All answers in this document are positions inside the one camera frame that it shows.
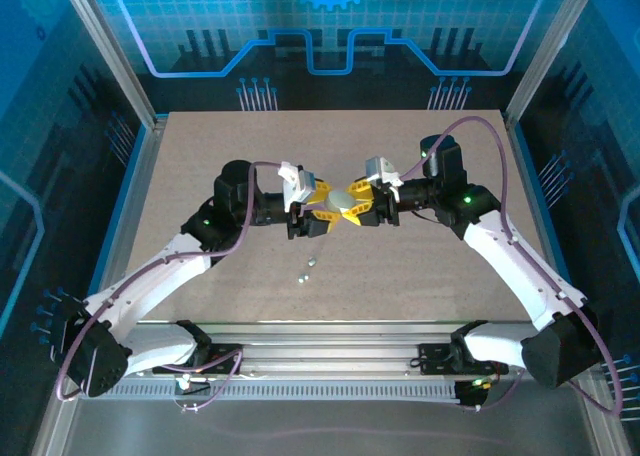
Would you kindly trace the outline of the green earbud charging case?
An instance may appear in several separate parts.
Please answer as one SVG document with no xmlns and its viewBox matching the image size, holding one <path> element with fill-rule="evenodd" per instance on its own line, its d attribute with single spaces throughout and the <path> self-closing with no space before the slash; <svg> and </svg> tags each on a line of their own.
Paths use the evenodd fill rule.
<svg viewBox="0 0 640 456">
<path fill-rule="evenodd" d="M 334 213 L 344 214 L 357 204 L 356 199 L 343 190 L 330 190 L 325 198 L 325 208 Z"/>
</svg>

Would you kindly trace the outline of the grey metal sheet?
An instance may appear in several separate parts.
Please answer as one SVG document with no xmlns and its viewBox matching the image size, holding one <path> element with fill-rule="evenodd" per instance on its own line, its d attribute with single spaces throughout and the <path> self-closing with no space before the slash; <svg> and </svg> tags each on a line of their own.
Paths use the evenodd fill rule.
<svg viewBox="0 0 640 456">
<path fill-rule="evenodd" d="M 479 411 L 397 400 L 275 400 L 242 379 L 196 412 L 168 395 L 51 403 L 27 456 L 640 456 L 640 428 L 574 390 L 502 381 Z"/>
</svg>

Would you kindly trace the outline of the black control box with lights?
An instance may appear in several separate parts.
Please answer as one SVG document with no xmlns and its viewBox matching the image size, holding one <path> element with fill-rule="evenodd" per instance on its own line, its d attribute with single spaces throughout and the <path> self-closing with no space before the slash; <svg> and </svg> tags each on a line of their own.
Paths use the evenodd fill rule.
<svg viewBox="0 0 640 456">
<path fill-rule="evenodd" d="M 474 378 L 472 380 L 456 381 L 454 384 L 455 397 L 458 405 L 475 410 L 482 407 L 487 401 L 492 381 L 487 378 Z"/>
</svg>

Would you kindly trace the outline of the aluminium table side rail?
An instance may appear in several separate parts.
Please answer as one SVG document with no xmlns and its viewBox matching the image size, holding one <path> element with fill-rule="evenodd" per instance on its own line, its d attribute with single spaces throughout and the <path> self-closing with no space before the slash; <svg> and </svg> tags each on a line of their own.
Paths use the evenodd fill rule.
<svg viewBox="0 0 640 456">
<path fill-rule="evenodd" d="M 129 278 L 129 261 L 166 122 L 164 115 L 155 129 L 142 127 L 137 135 L 84 304 L 91 316 Z"/>
<path fill-rule="evenodd" d="M 517 275 L 512 291 L 525 307 L 533 326 L 542 331 L 557 319 L 572 314 L 572 305 L 583 307 L 586 296 L 568 280 L 567 266 L 560 254 L 549 210 L 522 132 L 516 125 L 511 132 L 506 129 L 506 134 L 526 194 L 537 241 L 536 244 L 528 243 L 521 233 L 512 229 L 507 231 L 507 245 L 511 248 L 509 264 Z"/>
</svg>

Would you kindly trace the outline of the aluminium frame beam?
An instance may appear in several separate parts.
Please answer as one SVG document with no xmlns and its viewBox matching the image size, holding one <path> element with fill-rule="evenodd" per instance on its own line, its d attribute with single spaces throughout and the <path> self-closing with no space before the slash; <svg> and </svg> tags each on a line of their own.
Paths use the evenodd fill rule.
<svg viewBox="0 0 640 456">
<path fill-rule="evenodd" d="M 150 336 L 171 323 L 138 324 L 135 338 Z M 268 323 L 230 328 L 198 325 L 218 344 L 240 344 L 237 374 L 302 379 L 355 379 L 422 375 L 414 360 L 420 344 L 448 344 L 456 330 L 441 332 L 425 324 Z M 423 375 L 431 379 L 469 380 L 474 376 Z"/>
</svg>

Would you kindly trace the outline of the aluminium frame post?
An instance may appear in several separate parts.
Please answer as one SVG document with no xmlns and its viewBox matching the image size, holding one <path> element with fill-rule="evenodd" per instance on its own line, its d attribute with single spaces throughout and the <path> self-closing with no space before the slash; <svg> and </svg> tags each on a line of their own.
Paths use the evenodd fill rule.
<svg viewBox="0 0 640 456">
<path fill-rule="evenodd" d="M 563 0 L 505 111 L 505 127 L 515 129 L 589 0 Z"/>
<path fill-rule="evenodd" d="M 159 117 L 156 114 L 140 80 L 96 0 L 69 1 L 141 124 L 153 132 L 163 130 L 166 126 L 166 117 Z"/>
</svg>

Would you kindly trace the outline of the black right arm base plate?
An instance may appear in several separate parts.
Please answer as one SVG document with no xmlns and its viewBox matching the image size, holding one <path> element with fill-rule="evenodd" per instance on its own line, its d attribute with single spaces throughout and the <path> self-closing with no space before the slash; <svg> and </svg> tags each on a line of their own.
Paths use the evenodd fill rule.
<svg viewBox="0 0 640 456">
<path fill-rule="evenodd" d="M 509 373 L 508 365 L 474 359 L 453 343 L 420 344 L 414 363 L 422 375 L 503 376 Z"/>
</svg>

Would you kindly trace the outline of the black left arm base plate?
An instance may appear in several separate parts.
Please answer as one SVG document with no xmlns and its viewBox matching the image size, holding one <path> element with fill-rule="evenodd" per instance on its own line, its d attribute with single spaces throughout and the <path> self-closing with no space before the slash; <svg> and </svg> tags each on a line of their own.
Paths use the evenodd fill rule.
<svg viewBox="0 0 640 456">
<path fill-rule="evenodd" d="M 212 343 L 206 349 L 197 349 L 183 364 L 154 367 L 158 374 L 229 374 L 238 361 L 243 346 L 240 344 Z"/>
</svg>

